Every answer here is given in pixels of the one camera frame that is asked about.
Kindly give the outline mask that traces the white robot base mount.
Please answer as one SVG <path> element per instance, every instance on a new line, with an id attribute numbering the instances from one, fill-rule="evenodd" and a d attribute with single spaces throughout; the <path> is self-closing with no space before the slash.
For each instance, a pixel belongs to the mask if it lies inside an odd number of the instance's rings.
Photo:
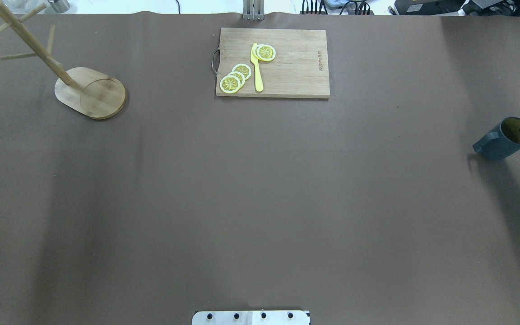
<path id="1" fill-rule="evenodd" d="M 245 310 L 199 311 L 192 325 L 311 325 L 309 311 L 303 310 Z"/>

